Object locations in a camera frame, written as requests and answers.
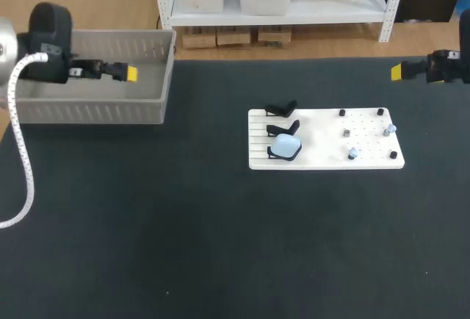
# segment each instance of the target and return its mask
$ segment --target slotted board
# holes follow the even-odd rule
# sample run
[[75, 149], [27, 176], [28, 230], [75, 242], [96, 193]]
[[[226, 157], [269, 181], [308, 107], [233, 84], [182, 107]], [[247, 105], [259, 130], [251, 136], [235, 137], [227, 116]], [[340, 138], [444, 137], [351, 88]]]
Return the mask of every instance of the slotted board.
[[[249, 163], [253, 170], [383, 170], [399, 169], [405, 165], [397, 133], [384, 137], [383, 132], [392, 123], [390, 112], [383, 108], [295, 110], [289, 118], [266, 116], [264, 110], [248, 112]], [[268, 137], [266, 126], [274, 124], [289, 128], [295, 120], [300, 128], [295, 136], [302, 142], [302, 150], [294, 161], [268, 159], [267, 147], [275, 137]], [[350, 137], [344, 137], [345, 129]], [[349, 150], [355, 147], [359, 157], [348, 159]], [[390, 153], [396, 151], [396, 159]]]

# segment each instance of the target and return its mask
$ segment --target black table mat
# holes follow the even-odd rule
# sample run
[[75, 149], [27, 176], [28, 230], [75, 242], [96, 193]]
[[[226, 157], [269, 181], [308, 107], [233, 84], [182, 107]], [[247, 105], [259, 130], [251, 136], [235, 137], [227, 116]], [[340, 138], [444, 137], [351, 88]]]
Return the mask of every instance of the black table mat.
[[[399, 59], [176, 62], [163, 126], [25, 126], [0, 318], [468, 318], [470, 85]], [[387, 107], [398, 171], [251, 171], [247, 111]], [[12, 132], [0, 216], [22, 207]]]

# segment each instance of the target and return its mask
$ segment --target white plastic board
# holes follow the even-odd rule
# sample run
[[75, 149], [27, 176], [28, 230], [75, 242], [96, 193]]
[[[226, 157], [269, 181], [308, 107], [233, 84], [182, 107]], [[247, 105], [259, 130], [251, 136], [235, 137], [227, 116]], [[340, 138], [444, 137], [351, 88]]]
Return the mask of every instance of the white plastic board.
[[[248, 149], [252, 170], [383, 170], [399, 169], [405, 165], [397, 133], [384, 137], [383, 132], [392, 123], [389, 111], [383, 108], [347, 109], [341, 117], [338, 109], [295, 110], [289, 118], [266, 116], [264, 110], [248, 112]], [[302, 142], [302, 150], [294, 161], [268, 159], [267, 147], [275, 137], [268, 137], [266, 125], [273, 124], [288, 129], [295, 120], [300, 128], [295, 133]], [[344, 137], [345, 129], [350, 137]], [[359, 157], [348, 159], [349, 150], [355, 147]], [[390, 153], [396, 151], [396, 159]]]

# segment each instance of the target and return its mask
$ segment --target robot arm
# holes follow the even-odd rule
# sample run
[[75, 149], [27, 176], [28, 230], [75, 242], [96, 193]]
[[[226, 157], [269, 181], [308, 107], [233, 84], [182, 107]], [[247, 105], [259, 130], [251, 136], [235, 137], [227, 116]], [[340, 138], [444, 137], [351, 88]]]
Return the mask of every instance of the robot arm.
[[68, 10], [52, 3], [39, 3], [29, 18], [29, 31], [16, 35], [11, 23], [0, 18], [0, 85], [4, 85], [15, 64], [27, 54], [46, 53], [48, 62], [32, 63], [22, 79], [65, 84], [69, 77], [100, 79], [111, 75], [118, 81], [137, 81], [137, 69], [127, 63], [103, 60], [75, 60], [71, 51], [72, 17]]

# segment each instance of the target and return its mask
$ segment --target black clip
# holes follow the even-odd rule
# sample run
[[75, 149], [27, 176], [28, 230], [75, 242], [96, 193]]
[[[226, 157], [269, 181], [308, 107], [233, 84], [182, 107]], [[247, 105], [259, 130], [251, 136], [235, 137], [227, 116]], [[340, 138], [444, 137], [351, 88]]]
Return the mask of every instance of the black clip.
[[294, 123], [292, 123], [289, 129], [280, 128], [279, 126], [267, 125], [266, 132], [268, 137], [277, 137], [279, 134], [294, 135], [299, 127], [300, 121], [297, 119], [294, 121]]
[[297, 157], [297, 155], [299, 154], [300, 150], [302, 150], [302, 145], [299, 146], [299, 149], [295, 152], [295, 154], [293, 154], [291, 157], [282, 157], [282, 156], [279, 156], [279, 155], [276, 155], [274, 154], [272, 151], [271, 151], [271, 146], [268, 146], [267, 147], [267, 155], [268, 155], [268, 159], [275, 159], [275, 160], [284, 160], [284, 161], [294, 161], [295, 160], [295, 157]]
[[264, 110], [266, 111], [266, 115], [268, 115], [268, 113], [271, 113], [271, 115], [289, 118], [296, 108], [297, 100], [292, 100], [284, 107], [275, 106], [274, 104], [268, 104], [264, 108]]

